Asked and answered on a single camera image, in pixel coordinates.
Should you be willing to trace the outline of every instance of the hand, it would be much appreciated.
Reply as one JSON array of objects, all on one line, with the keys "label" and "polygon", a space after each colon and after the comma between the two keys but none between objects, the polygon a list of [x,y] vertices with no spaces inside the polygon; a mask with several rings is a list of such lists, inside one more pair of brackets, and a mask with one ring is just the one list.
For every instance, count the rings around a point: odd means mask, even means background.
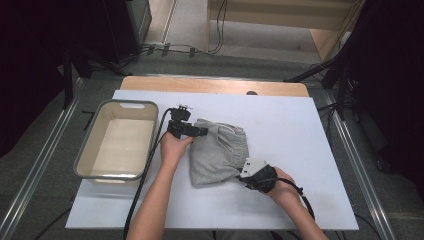
[{"label": "hand", "polygon": [[[279,178],[285,178],[295,183],[293,178],[278,167],[274,167]],[[287,183],[277,181],[275,187],[267,193],[286,212],[289,208],[302,206],[296,189]]]},{"label": "hand", "polygon": [[187,146],[194,141],[193,137],[180,140],[167,132],[160,142],[162,165],[173,167],[175,170]]}]

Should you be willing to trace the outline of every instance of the white tabletop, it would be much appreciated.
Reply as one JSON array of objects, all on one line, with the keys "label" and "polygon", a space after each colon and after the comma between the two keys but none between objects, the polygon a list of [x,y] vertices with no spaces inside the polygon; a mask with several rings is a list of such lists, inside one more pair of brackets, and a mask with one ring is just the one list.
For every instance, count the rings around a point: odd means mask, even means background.
[{"label": "white tabletop", "polygon": [[[182,103],[193,107],[189,122],[205,118],[244,128],[250,157],[265,159],[292,175],[304,188],[322,229],[358,229],[312,98],[128,90],[116,91],[114,98],[153,101],[159,119],[167,108]],[[157,151],[139,203],[159,165]],[[82,180],[66,227],[122,228],[136,188]],[[186,151],[174,177],[165,227],[276,230],[294,225],[269,197],[238,180],[193,186]]]}]

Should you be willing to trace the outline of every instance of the folded fabric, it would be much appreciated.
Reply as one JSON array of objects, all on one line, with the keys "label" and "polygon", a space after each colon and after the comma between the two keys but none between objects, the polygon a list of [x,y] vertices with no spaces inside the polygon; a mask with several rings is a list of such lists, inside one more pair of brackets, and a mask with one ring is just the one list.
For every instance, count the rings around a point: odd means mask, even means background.
[{"label": "folded fabric", "polygon": [[190,147],[190,178],[194,185],[223,182],[240,175],[249,157],[246,134],[242,128],[198,119],[196,127],[208,128]]}]

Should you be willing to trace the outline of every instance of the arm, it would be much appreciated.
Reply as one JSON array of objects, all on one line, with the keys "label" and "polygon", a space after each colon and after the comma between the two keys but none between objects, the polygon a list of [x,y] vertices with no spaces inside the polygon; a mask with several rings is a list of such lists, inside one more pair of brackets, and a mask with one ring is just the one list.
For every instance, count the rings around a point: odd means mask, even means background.
[{"label": "arm", "polygon": [[162,165],[128,231],[127,239],[162,239],[172,180],[192,137],[179,140],[166,133],[161,141]]},{"label": "arm", "polygon": [[[278,177],[294,182],[293,179],[281,169],[275,167],[275,170],[277,171]],[[300,231],[303,239],[328,239],[315,223],[308,210],[303,207],[299,199],[299,194],[292,186],[277,181],[275,187],[267,193],[267,195],[287,213]]]}]

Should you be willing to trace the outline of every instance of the beige tray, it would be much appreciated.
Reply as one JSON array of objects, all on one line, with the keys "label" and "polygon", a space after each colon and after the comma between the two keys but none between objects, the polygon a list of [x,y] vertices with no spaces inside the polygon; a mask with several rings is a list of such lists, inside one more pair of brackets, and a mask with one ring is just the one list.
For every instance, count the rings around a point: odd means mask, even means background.
[{"label": "beige tray", "polygon": [[153,102],[103,102],[75,161],[75,173],[105,182],[139,179],[153,142],[157,115]]}]

